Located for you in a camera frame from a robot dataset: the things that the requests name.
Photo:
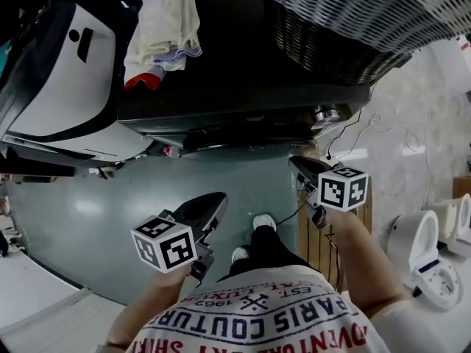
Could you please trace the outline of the woven white grey laundry basket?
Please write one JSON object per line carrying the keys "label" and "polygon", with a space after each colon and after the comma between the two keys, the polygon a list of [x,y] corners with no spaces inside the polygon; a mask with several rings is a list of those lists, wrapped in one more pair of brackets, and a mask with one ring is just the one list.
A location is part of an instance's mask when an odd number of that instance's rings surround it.
{"label": "woven white grey laundry basket", "polygon": [[326,82],[379,80],[418,49],[471,34],[471,0],[266,0],[275,42]]}

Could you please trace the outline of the white appliance with black trim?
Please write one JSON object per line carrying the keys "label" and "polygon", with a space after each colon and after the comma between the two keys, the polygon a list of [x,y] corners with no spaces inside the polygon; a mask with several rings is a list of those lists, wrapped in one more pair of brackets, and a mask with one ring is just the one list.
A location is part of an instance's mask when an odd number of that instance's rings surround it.
{"label": "white appliance with black trim", "polygon": [[0,149],[78,166],[137,157],[152,140],[120,124],[126,46],[72,1],[52,1],[11,40],[0,76]]}

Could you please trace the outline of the white toilet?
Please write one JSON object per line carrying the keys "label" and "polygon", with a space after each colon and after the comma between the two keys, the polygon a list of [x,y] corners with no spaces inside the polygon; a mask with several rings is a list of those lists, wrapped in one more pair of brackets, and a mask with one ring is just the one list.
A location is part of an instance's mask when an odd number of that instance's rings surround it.
{"label": "white toilet", "polygon": [[439,242],[459,256],[471,258],[471,195],[431,204],[438,219]]}
{"label": "white toilet", "polygon": [[392,224],[386,254],[408,289],[420,290],[436,307],[451,310],[461,301],[463,289],[452,263],[439,255],[438,238],[434,211],[401,215]]}

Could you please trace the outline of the person's right white shoe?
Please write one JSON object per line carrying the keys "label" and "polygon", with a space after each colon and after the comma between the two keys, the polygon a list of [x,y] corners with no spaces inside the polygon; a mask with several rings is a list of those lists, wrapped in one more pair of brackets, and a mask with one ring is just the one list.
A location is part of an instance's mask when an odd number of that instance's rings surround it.
{"label": "person's right white shoe", "polygon": [[269,214],[256,215],[252,220],[252,225],[254,230],[260,227],[270,227],[275,232],[277,231],[277,224]]}

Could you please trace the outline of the dark grey washing machine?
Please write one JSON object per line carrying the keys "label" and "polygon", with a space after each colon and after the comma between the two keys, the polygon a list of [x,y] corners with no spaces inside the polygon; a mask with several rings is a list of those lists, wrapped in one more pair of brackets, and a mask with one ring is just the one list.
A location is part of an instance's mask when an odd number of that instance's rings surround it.
{"label": "dark grey washing machine", "polygon": [[224,147],[307,145],[321,109],[355,112],[368,85],[342,85],[290,59],[275,41],[271,0],[195,0],[199,57],[154,91],[122,94],[120,124],[184,154]]}

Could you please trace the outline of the person's black trousers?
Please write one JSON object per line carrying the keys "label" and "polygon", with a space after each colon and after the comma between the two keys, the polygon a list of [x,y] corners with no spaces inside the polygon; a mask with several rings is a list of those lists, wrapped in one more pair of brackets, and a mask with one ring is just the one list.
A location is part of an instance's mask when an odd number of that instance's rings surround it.
{"label": "person's black trousers", "polygon": [[260,227],[251,236],[250,259],[246,263],[232,264],[229,274],[219,281],[238,276],[255,269],[281,268],[290,265],[301,265],[313,269],[307,262],[292,253],[281,241],[277,232],[270,227]]}

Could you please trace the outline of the person's white shoe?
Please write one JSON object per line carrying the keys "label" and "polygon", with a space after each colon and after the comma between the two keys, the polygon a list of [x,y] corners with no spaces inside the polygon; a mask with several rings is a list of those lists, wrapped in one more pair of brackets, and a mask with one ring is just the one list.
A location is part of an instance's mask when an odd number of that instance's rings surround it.
{"label": "person's white shoe", "polygon": [[277,231],[277,224],[269,214],[256,215],[252,220],[252,225],[254,230],[260,227],[270,227],[275,232]]}
{"label": "person's white shoe", "polygon": [[239,246],[232,253],[232,264],[246,263],[250,259],[250,249],[248,246]]}

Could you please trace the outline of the cardboard box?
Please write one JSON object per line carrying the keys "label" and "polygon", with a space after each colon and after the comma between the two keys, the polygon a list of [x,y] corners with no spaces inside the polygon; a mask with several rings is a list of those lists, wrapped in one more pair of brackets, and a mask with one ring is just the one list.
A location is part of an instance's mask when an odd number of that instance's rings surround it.
{"label": "cardboard box", "polygon": [[453,178],[452,197],[458,199],[467,193],[471,196],[471,175],[455,176]]}

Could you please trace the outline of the person's left white shoe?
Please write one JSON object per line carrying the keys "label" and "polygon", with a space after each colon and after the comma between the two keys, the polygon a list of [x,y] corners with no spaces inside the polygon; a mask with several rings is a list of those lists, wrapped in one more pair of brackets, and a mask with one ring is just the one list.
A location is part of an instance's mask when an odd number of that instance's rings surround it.
{"label": "person's left white shoe", "polygon": [[250,249],[248,246],[239,246],[232,253],[232,264],[246,263],[250,259]]}

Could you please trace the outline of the person's white printed t-shirt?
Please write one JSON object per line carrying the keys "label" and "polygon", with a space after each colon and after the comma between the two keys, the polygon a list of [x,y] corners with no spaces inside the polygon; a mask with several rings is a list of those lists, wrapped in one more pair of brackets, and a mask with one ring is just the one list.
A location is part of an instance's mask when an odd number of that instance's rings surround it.
{"label": "person's white printed t-shirt", "polygon": [[149,319],[129,348],[94,353],[445,353],[406,301],[365,316],[301,265],[248,271]]}

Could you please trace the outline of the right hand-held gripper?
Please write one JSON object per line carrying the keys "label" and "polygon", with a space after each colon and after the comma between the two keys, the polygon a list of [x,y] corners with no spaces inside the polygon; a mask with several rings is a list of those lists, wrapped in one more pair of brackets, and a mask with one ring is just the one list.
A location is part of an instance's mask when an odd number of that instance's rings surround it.
{"label": "right hand-held gripper", "polygon": [[333,169],[326,162],[303,156],[292,156],[289,162],[297,181],[310,193],[308,212],[317,229],[327,226],[327,208],[348,212],[365,203],[368,173],[351,167]]}

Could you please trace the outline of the person's right forearm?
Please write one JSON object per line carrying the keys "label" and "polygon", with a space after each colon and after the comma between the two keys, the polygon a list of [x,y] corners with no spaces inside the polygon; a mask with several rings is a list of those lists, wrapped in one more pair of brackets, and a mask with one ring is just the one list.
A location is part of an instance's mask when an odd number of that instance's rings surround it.
{"label": "person's right forearm", "polygon": [[332,225],[356,307],[371,318],[389,305],[409,299],[392,262],[354,213],[327,208],[326,219]]}

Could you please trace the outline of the wooden slatted mat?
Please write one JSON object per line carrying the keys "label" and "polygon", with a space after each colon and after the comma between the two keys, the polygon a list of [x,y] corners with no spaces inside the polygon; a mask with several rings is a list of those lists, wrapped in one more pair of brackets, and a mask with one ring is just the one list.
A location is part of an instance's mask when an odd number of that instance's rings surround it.
{"label": "wooden slatted mat", "polygon": [[338,292],[347,290],[347,278],[340,263],[336,241],[331,225],[318,229],[308,216],[304,201],[307,193],[297,190],[297,255],[319,271]]}

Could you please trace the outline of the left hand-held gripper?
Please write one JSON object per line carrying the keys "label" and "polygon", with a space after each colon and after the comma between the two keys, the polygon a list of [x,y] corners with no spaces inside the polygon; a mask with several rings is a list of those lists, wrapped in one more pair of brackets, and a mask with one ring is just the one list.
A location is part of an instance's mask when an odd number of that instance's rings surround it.
{"label": "left hand-held gripper", "polygon": [[227,195],[215,192],[186,201],[175,214],[164,210],[148,218],[131,229],[140,260],[163,274],[191,265],[190,275],[201,282],[214,262],[205,240],[226,209]]}

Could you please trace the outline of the person's left forearm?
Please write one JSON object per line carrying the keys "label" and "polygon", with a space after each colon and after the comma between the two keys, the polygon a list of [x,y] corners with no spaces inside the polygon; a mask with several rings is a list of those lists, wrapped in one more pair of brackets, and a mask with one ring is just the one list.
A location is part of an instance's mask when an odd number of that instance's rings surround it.
{"label": "person's left forearm", "polygon": [[157,272],[143,293],[118,315],[105,345],[125,352],[152,318],[177,302],[190,271],[191,265],[184,265],[167,274]]}

